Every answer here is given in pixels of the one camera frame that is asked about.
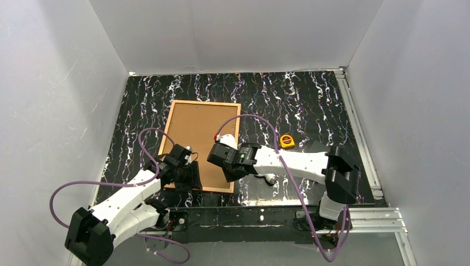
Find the wooden picture frame with photo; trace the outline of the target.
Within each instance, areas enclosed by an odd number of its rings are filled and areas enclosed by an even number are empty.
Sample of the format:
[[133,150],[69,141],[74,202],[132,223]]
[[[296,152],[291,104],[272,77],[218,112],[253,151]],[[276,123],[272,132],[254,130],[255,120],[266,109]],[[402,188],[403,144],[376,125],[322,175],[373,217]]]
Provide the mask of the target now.
[[175,143],[189,146],[197,155],[201,191],[215,193],[234,192],[234,182],[228,183],[220,167],[207,161],[214,144],[214,135],[228,119],[241,113],[241,104],[205,101],[173,100],[168,114],[165,133]]

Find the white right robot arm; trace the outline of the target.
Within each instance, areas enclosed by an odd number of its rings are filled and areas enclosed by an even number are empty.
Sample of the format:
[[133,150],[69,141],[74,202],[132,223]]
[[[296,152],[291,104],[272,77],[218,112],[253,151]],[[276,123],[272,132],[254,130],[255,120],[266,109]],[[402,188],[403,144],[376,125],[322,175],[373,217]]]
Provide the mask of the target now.
[[333,228],[346,206],[356,203],[360,166],[340,147],[317,153],[275,150],[259,144],[243,143],[234,148],[216,141],[207,161],[220,167],[227,182],[248,175],[287,175],[324,185],[314,215],[307,215],[315,229]]

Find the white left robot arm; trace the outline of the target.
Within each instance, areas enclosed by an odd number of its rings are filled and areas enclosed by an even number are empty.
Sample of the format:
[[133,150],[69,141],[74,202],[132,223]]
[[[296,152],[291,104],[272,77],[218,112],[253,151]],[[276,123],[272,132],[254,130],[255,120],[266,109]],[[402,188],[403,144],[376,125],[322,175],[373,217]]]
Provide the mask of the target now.
[[153,198],[165,185],[201,188],[192,149],[175,144],[167,154],[144,165],[136,176],[102,203],[76,210],[65,248],[85,265],[103,265],[123,241],[148,228],[170,231],[174,222],[168,205]]

